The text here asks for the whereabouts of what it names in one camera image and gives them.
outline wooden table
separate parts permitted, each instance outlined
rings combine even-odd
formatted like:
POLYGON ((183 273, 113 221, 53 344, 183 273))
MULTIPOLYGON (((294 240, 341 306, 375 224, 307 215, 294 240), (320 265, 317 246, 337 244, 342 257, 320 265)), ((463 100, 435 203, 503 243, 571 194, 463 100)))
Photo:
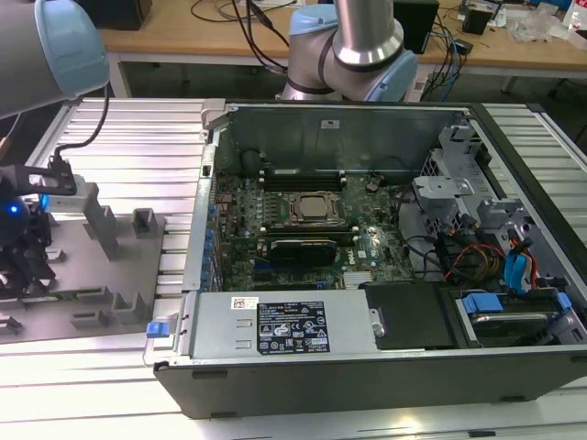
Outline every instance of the wooden table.
MULTIPOLYGON (((208 23, 193 17, 193 0, 153 0, 150 16, 139 31, 102 30, 110 60, 111 83, 116 96, 128 97, 130 91, 122 61, 178 62, 195 64, 258 65, 249 50, 238 23, 208 23)), ((443 17, 458 0, 440 0, 443 17)), ((280 32, 288 34, 291 7, 271 11, 269 16, 280 32)), ((212 0, 204 0, 197 14, 222 19, 212 0)), ((461 23, 456 11, 443 18, 445 26, 457 38, 474 45, 463 68, 464 73, 501 76, 533 76, 555 78, 587 78, 587 51, 575 49, 569 42, 553 38, 550 42, 515 43, 505 29, 485 30, 482 36, 460 33, 461 23)), ((257 44, 267 55, 281 63, 287 62, 288 49, 269 30, 254 24, 257 44)), ((426 53, 419 55, 420 66, 410 100, 418 100, 422 82, 444 60, 445 51, 433 37, 426 53)))

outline circuit board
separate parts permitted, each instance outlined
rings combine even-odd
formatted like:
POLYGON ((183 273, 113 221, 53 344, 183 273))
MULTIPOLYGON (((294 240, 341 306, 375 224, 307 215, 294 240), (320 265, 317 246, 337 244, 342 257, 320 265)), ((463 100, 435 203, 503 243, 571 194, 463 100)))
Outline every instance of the circuit board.
POLYGON ((356 226, 351 245, 339 246, 332 265, 322 268, 274 268, 260 256, 269 223, 290 225, 299 192, 265 192, 257 182, 236 176, 218 179, 216 203, 220 212, 220 247, 223 255, 224 290, 227 292, 275 289, 345 289, 344 274, 370 274, 374 281, 414 278, 409 258, 392 225, 393 188, 368 192, 369 174, 347 176, 342 192, 321 192, 331 205, 331 225, 356 226))

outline blue latch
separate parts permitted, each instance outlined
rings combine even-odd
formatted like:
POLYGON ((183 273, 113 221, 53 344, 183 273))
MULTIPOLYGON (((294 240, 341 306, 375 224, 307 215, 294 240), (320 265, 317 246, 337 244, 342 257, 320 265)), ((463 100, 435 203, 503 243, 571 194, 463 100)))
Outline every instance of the blue latch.
POLYGON ((462 299, 467 314, 503 312, 504 307, 499 301, 497 293, 479 292, 470 293, 462 299))
POLYGON ((559 304, 560 307, 562 307, 562 310, 566 311, 572 308, 572 304, 570 303, 570 299, 566 293, 560 291, 557 293, 557 299, 559 300, 559 304))
POLYGON ((147 337, 168 337, 169 336, 169 323, 158 323, 153 321, 147 324, 147 337))

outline electronics on desk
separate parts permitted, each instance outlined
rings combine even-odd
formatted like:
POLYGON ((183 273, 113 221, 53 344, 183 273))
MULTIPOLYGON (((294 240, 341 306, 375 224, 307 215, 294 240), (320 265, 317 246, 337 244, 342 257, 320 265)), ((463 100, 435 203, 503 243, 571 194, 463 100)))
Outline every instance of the electronics on desk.
POLYGON ((467 5, 465 21, 462 23, 462 31, 468 34, 482 35, 487 23, 493 17, 493 9, 489 5, 471 3, 467 5))
POLYGON ((150 12, 152 0, 75 0, 97 28, 139 30, 150 12))
MULTIPOLYGON (((333 0, 318 0, 331 4, 333 0)), ((424 53, 428 35, 434 26, 438 0, 395 0, 393 16, 404 28, 404 46, 413 53, 424 53)))

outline blue led light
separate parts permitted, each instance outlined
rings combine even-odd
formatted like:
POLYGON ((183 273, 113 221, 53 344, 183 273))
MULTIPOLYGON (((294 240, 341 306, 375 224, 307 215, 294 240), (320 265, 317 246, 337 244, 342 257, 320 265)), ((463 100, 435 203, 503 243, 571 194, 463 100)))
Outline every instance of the blue led light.
POLYGON ((49 196, 47 194, 42 194, 40 196, 40 207, 43 211, 46 211, 48 206, 49 206, 49 196))

